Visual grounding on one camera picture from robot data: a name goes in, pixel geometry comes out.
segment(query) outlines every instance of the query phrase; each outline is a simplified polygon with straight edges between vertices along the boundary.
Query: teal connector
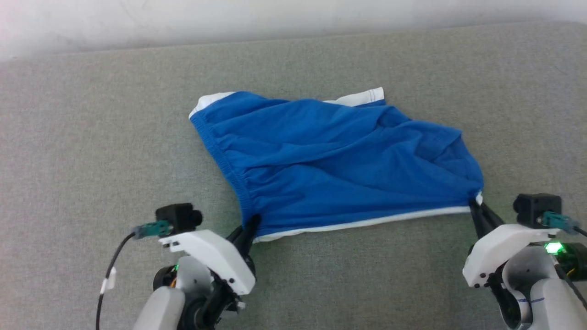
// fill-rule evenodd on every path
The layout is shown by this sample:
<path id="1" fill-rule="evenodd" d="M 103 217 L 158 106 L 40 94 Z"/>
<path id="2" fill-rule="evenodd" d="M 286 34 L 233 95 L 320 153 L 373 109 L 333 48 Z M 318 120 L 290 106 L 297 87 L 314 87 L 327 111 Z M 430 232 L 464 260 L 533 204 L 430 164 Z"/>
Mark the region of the teal connector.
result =
<path id="1" fill-rule="evenodd" d="M 577 234 L 577 232 L 573 228 L 579 227 L 579 223 L 571 219 L 571 217 L 550 211 L 543 213 L 542 225 L 545 225 L 550 228 L 562 229 L 566 233 L 571 235 Z"/>
<path id="2" fill-rule="evenodd" d="M 139 240 L 148 236 L 165 236 L 171 234 L 173 226 L 165 221 L 159 220 L 154 223 L 148 223 L 133 228 L 134 239 Z"/>

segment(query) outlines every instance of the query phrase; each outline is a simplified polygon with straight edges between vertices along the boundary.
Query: white wall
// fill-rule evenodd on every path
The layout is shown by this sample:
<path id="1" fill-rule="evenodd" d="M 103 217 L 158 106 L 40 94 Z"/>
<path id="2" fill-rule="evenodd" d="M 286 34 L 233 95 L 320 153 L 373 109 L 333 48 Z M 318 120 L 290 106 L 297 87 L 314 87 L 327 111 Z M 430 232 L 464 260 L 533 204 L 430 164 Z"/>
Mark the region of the white wall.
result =
<path id="1" fill-rule="evenodd" d="M 0 0 L 0 60 L 537 19 L 587 23 L 587 0 Z"/>

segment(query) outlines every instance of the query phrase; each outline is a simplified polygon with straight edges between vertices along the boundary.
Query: white robot link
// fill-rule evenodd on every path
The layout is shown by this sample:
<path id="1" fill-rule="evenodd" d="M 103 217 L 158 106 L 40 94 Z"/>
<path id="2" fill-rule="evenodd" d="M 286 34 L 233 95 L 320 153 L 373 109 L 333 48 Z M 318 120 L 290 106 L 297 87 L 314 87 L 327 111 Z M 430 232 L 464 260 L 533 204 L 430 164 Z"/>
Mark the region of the white robot link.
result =
<path id="1" fill-rule="evenodd" d="M 176 265 L 162 268 L 153 280 L 153 293 L 143 307 L 134 330 L 213 330 L 222 318 L 239 314 L 255 286 L 255 266 L 249 250 L 260 216 L 238 226 L 227 238 L 198 230 L 202 214 L 191 204 L 173 204 L 156 211 L 155 223 L 133 230 L 116 251 L 100 291 L 96 315 L 99 330 L 103 294 L 114 287 L 112 265 L 130 238 L 159 236 L 171 252 L 184 252 Z"/>
<path id="2" fill-rule="evenodd" d="M 587 304 L 573 284 L 587 280 L 587 248 L 551 242 L 561 230 L 587 233 L 561 215 L 561 198 L 520 194 L 517 224 L 504 224 L 485 203 L 470 207 L 478 241 L 463 276 L 470 287 L 491 290 L 509 329 L 587 329 Z"/>

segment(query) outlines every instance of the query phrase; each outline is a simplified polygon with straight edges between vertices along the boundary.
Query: white trim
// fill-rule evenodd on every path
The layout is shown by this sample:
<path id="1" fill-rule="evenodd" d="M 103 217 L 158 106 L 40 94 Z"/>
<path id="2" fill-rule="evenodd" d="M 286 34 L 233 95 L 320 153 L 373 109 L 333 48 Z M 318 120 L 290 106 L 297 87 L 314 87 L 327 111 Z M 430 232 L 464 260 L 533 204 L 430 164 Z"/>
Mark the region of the white trim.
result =
<path id="1" fill-rule="evenodd" d="M 314 232 L 318 232 L 318 231 L 332 231 L 332 230 L 340 230 L 340 229 L 347 229 L 347 228 L 364 227 L 364 226 L 368 226 L 368 225 L 389 223 L 392 221 L 401 221 L 401 220 L 409 220 L 409 219 L 415 219 L 415 218 L 432 217 L 434 215 L 469 213 L 470 210 L 471 209 L 469 208 L 469 206 L 435 208 L 433 210 L 396 214 L 396 215 L 390 215 L 388 217 L 355 221 L 353 223 L 334 224 L 334 225 L 326 225 L 323 227 L 301 228 L 301 229 L 282 231 L 280 233 L 273 233 L 273 234 L 259 236 L 255 239 L 254 242 L 255 243 L 268 242 L 268 241 L 277 240 L 278 238 L 282 238 L 285 236 L 293 236 L 293 235 L 298 235 L 298 234 L 302 234 L 302 233 L 309 233 L 309 232 L 314 233 Z"/>
<path id="2" fill-rule="evenodd" d="M 224 92 L 224 93 L 216 93 L 210 95 L 204 95 L 198 100 L 198 104 L 195 106 L 194 110 L 190 112 L 188 118 L 191 118 L 196 112 L 200 110 L 204 110 L 206 107 L 211 105 L 212 103 L 221 100 L 229 95 L 234 94 L 235 92 Z M 360 92 L 357 94 L 345 95 L 339 97 L 336 100 L 329 100 L 324 101 L 325 103 L 334 103 L 337 105 L 344 105 L 344 106 L 360 106 L 365 105 L 367 103 L 375 102 L 383 100 L 384 93 L 383 88 L 374 88 L 365 90 L 364 92 Z"/>
<path id="3" fill-rule="evenodd" d="M 194 110 L 190 112 L 188 118 L 191 118 L 196 112 L 203 110 L 204 108 L 208 107 L 212 103 L 221 100 L 229 95 L 234 94 L 235 92 L 224 92 L 224 93 L 216 93 L 210 95 L 204 95 L 198 100 L 198 104 L 195 106 Z"/>
<path id="4" fill-rule="evenodd" d="M 334 103 L 337 105 L 344 105 L 344 106 L 360 106 L 365 105 L 367 103 L 375 102 L 383 100 L 384 93 L 383 88 L 375 88 L 365 90 L 364 92 L 360 92 L 357 94 L 346 95 L 343 97 L 339 97 L 334 101 L 324 101 L 325 103 Z"/>

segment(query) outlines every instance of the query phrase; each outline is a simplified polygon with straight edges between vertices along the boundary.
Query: gray felt table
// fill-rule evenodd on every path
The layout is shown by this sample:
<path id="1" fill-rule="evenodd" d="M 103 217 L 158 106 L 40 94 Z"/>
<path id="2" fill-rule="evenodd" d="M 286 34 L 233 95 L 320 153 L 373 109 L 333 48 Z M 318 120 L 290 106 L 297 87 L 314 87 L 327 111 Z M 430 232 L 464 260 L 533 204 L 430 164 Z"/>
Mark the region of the gray felt table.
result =
<path id="1" fill-rule="evenodd" d="M 2 63 L 0 328 L 92 329 L 116 245 L 157 207 L 194 203 L 223 235 L 238 225 L 187 119 L 208 93 L 383 86 L 411 118 L 464 130 L 507 221 L 518 193 L 550 192 L 587 225 L 586 38 L 585 25 L 542 22 Z M 450 215 L 257 244 L 248 309 L 218 329 L 501 329 L 491 293 L 461 275 L 474 241 L 470 217 Z M 156 240 L 131 242 L 102 329 L 130 329 L 171 262 Z"/>

